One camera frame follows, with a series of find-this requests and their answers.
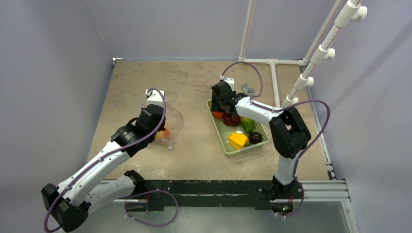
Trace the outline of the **toy peach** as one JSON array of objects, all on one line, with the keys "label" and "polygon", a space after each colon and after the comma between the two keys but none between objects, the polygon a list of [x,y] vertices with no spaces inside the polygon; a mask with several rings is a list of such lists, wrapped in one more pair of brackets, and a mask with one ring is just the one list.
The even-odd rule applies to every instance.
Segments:
[{"label": "toy peach", "polygon": [[168,128],[167,126],[165,126],[165,127],[164,127],[164,130],[159,131],[159,132],[156,134],[155,139],[156,139],[157,141],[163,141],[163,140],[169,140],[169,137],[170,137],[170,130],[169,130],[169,128]]}]

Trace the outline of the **clear zip top bag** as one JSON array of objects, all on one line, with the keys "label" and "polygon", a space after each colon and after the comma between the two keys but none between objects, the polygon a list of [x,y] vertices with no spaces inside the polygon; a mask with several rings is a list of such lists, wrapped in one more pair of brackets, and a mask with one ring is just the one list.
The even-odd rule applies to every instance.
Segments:
[{"label": "clear zip top bag", "polygon": [[[145,95],[140,95],[137,97],[136,101],[136,107],[135,107],[135,116],[140,115],[140,111],[142,107],[146,107],[146,94]],[[183,128],[183,116],[182,114],[172,106],[171,102],[167,99],[165,99],[166,103],[166,120],[165,120],[165,126],[167,126],[170,130],[170,137],[169,140],[163,140],[163,141],[157,141],[155,139],[155,142],[158,144],[163,144],[165,147],[167,147],[169,150],[173,148],[173,145],[181,132]]]}]

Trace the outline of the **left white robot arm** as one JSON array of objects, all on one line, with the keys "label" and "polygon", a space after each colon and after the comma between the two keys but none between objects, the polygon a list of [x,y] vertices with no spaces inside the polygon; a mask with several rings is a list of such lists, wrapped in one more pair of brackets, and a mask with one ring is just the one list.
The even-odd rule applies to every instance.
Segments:
[{"label": "left white robot arm", "polygon": [[79,171],[57,185],[45,185],[41,189],[47,210],[44,231],[62,229],[69,233],[76,230],[93,210],[97,210],[98,203],[103,203],[115,192],[134,199],[142,197],[145,185],[128,176],[111,183],[107,191],[94,191],[94,188],[115,168],[152,143],[157,132],[164,130],[165,120],[165,106],[149,104],[143,107],[140,115],[118,128],[101,151]]}]

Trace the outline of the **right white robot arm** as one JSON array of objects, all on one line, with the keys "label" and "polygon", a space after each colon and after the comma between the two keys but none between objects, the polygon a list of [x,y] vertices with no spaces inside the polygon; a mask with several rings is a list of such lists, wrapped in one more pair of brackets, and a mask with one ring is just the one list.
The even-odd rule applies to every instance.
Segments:
[{"label": "right white robot arm", "polygon": [[280,198],[287,196],[297,183],[297,160],[311,140],[299,111],[295,107],[280,109],[255,101],[254,96],[234,91],[226,81],[218,82],[211,90],[213,110],[249,118],[271,130],[279,154],[273,192]]}]

